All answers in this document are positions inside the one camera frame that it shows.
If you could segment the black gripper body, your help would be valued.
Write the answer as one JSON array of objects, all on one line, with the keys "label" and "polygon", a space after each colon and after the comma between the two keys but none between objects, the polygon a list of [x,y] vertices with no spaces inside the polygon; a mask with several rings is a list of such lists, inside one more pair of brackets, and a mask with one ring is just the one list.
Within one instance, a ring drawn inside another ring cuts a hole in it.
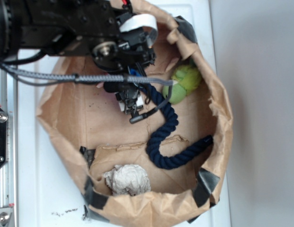
[{"label": "black gripper body", "polygon": [[158,36],[156,17],[136,14],[131,9],[107,9],[92,14],[95,43],[91,56],[95,64],[110,74],[143,70],[154,64],[153,49]]}]

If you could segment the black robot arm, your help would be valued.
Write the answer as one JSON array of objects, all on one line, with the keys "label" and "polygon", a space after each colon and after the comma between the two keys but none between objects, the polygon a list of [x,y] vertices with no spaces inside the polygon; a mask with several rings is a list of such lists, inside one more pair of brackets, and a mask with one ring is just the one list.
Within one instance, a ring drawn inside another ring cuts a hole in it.
[{"label": "black robot arm", "polygon": [[138,122],[156,112],[139,114],[140,89],[152,97],[145,76],[154,64],[153,44],[158,36],[151,14],[134,13],[132,3],[120,9],[107,0],[0,0],[0,69],[14,78],[28,77],[16,66],[44,56],[91,56],[102,70],[107,92],[115,93],[124,112]]}]

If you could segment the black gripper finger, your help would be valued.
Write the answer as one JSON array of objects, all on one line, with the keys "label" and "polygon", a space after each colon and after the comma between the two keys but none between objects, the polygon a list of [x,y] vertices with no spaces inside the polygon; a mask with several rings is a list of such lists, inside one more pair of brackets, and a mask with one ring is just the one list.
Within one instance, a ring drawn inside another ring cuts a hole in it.
[{"label": "black gripper finger", "polygon": [[137,117],[143,109],[143,98],[140,91],[123,91],[115,93],[120,111]]}]

